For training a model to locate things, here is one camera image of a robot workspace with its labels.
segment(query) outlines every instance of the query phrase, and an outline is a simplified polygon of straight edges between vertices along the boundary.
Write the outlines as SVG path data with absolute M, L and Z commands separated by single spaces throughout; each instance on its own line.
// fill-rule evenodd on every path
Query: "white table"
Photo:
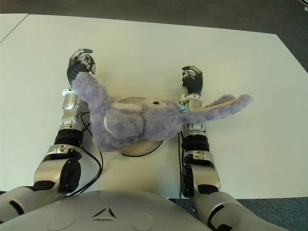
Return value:
M 207 102 L 251 94 L 243 112 L 207 124 L 222 190 L 236 198 L 308 196 L 308 74 L 274 34 L 29 15 L 0 48 L 0 190 L 32 185 L 58 131 L 69 56 L 91 48 L 96 78 L 115 101 L 177 101 L 181 68 L 191 64 L 204 72 Z M 104 153 L 104 162 L 91 190 L 179 195 L 177 137 L 144 157 Z M 92 171 L 82 183 L 96 171 L 93 163 L 83 168 Z
M 0 13 L 0 42 L 2 42 L 27 16 L 27 13 Z

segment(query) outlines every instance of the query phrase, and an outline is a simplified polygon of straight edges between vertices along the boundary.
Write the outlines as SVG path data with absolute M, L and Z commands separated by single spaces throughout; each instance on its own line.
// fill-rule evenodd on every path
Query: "plush toy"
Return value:
M 141 106 L 114 103 L 105 87 L 89 73 L 80 72 L 72 83 L 73 89 L 90 109 L 93 143 L 110 152 L 124 148 L 140 139 L 161 141 L 181 131 L 183 123 L 204 123 L 222 119 L 244 109 L 249 95 L 235 98 L 224 95 L 206 107 L 181 112 L 172 101 L 146 99 Z

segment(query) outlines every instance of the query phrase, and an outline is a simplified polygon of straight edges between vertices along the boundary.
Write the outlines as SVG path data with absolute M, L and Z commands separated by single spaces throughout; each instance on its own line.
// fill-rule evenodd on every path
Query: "gray carpet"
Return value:
M 0 0 L 0 13 L 83 16 L 277 34 L 308 71 L 308 12 L 304 7 L 297 0 Z M 240 202 L 269 222 L 292 231 L 308 230 L 308 197 Z M 182 207 L 196 216 L 190 200 L 183 200 Z
M 179 199 L 170 199 L 179 205 Z M 291 231 L 308 230 L 308 197 L 238 200 L 258 217 Z M 182 207 L 198 218 L 190 199 L 182 200 Z

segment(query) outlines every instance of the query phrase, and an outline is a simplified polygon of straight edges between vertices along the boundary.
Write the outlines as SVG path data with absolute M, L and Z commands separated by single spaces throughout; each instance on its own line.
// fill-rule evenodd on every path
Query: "stuffed bunny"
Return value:
M 72 87 L 89 105 L 94 145 L 106 152 L 119 150 L 139 139 L 171 138 L 181 131 L 183 123 L 222 119 L 241 111 L 252 101 L 249 95 L 237 99 L 224 95 L 206 107 L 183 113 L 172 101 L 146 99 L 141 106 L 114 103 L 106 88 L 85 72 L 77 75 Z

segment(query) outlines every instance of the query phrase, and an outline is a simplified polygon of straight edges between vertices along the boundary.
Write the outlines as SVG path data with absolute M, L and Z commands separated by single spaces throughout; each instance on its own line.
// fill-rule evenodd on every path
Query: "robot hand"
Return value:
M 185 66 L 183 70 L 183 86 L 187 88 L 188 94 L 201 94 L 203 87 L 202 71 L 195 66 Z
M 67 68 L 67 79 L 69 84 L 76 78 L 79 72 L 96 73 L 95 61 L 90 55 L 93 53 L 90 49 L 78 49 L 69 59 Z

